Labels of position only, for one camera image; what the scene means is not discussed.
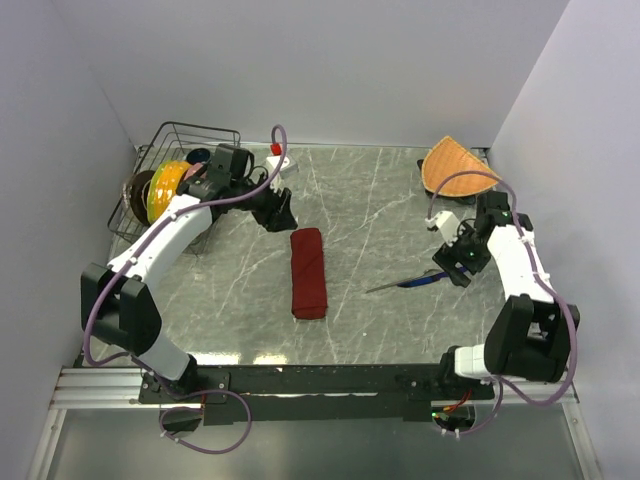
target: metal dish rack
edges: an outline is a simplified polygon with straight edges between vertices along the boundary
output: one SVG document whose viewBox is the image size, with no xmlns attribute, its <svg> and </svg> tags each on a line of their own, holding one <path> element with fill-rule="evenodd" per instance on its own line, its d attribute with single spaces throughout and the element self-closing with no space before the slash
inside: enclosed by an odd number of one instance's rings
<svg viewBox="0 0 640 480">
<path fill-rule="evenodd" d="M 213 128 L 182 122 L 163 123 L 148 145 L 138 150 L 133 174 L 140 170 L 156 170 L 161 163 L 169 160 L 183 159 L 191 150 L 201 147 L 212 147 L 219 143 L 232 143 L 240 146 L 240 132 L 226 128 Z M 147 230 L 138 222 L 131 212 L 124 211 L 122 197 L 118 198 L 109 220 L 109 231 L 126 242 L 135 243 Z M 187 251 L 200 254 L 206 247 L 211 227 L 198 235 L 189 245 Z"/>
</svg>

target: folded red cloth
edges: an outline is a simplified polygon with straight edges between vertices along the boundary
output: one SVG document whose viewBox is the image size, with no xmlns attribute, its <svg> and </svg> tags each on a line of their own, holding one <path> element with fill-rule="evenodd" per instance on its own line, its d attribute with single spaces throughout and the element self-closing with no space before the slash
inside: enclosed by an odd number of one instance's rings
<svg viewBox="0 0 640 480">
<path fill-rule="evenodd" d="M 291 312 L 301 320 L 316 320 L 327 313 L 327 285 L 324 278 L 322 234 L 317 228 L 303 228 L 291 234 Z"/>
</svg>

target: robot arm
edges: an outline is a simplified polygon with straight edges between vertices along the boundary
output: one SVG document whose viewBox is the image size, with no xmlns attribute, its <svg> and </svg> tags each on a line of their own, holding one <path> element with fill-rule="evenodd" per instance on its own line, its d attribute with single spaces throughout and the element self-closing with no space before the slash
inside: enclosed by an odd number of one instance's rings
<svg viewBox="0 0 640 480">
<path fill-rule="evenodd" d="M 534 280 L 534 273 L 548 286 L 534 244 L 533 225 L 518 214 L 523 227 L 521 238 L 513 224 L 506 193 L 486 192 L 478 197 L 474 226 L 461 225 L 452 212 L 442 211 L 427 219 L 431 230 L 439 230 L 445 243 L 433 260 L 451 281 L 466 287 L 470 279 L 457 264 L 475 275 L 493 258 L 504 287 L 505 305 L 485 343 L 455 349 L 455 374 L 472 379 L 492 375 L 512 375 L 531 381 L 557 382 L 569 356 L 569 334 L 559 305 Z M 531 267 L 524 242 L 531 247 L 537 271 Z M 576 328 L 579 312 L 569 309 Z"/>
<path fill-rule="evenodd" d="M 82 326 L 106 284 L 126 262 L 133 265 L 109 292 L 94 324 L 93 335 L 115 344 L 138 357 L 174 387 L 190 391 L 197 381 L 196 363 L 162 333 L 162 320 L 153 301 L 153 292 L 169 267 L 184 249 L 231 208 L 251 211 L 256 221 L 269 232 L 294 230 L 297 223 L 290 210 L 289 189 L 267 188 L 246 200 L 212 208 L 200 208 L 177 216 L 176 212 L 195 204 L 219 198 L 237 197 L 257 188 L 274 170 L 268 163 L 266 174 L 257 183 L 245 175 L 247 163 L 253 165 L 253 154 L 231 145 L 219 145 L 198 175 L 183 181 L 177 195 L 158 219 L 169 222 L 152 237 L 153 226 L 127 251 L 111 260 L 107 267 L 89 265 L 81 278 Z M 135 258 L 141 244 L 151 242 L 144 253 Z"/>
</svg>

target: gray marble surface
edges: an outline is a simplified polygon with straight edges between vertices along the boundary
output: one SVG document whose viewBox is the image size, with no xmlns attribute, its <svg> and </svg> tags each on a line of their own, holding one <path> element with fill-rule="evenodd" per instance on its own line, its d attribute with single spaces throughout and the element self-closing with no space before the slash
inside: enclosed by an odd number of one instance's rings
<svg viewBox="0 0 640 480">
<path fill-rule="evenodd" d="M 260 164 L 268 150 L 249 147 Z M 156 303 L 164 331 L 200 363 L 437 362 L 451 345 L 481 343 L 502 304 L 492 263 L 467 289 L 449 281 L 369 288 L 434 267 L 439 234 L 426 229 L 427 197 L 416 160 L 428 149 L 294 146 L 287 178 L 300 228 L 324 240 L 325 320 L 291 314 L 291 232 L 267 233 L 251 214 L 223 216 L 199 256 L 182 255 Z M 459 218 L 474 208 L 437 200 Z M 114 253 L 128 245 L 118 242 Z M 115 351 L 96 342 L 101 356 Z"/>
</svg>

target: black mounting plate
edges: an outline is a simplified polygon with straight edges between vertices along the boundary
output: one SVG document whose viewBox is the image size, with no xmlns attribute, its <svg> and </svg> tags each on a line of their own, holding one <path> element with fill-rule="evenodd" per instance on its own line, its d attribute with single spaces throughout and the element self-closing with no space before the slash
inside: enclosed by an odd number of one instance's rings
<svg viewBox="0 0 640 480">
<path fill-rule="evenodd" d="M 474 400 L 494 397 L 491 386 L 443 376 L 448 355 L 452 354 L 445 354 L 441 364 L 221 365 L 198 366 L 197 372 L 202 390 L 224 388 L 242 395 L 255 421 L 395 417 L 427 422 L 431 421 L 432 401 L 456 401 L 469 389 Z M 201 398 L 175 400 L 145 375 L 139 401 L 200 404 Z M 207 397 L 204 425 L 245 419 L 246 412 L 236 399 Z"/>
</svg>

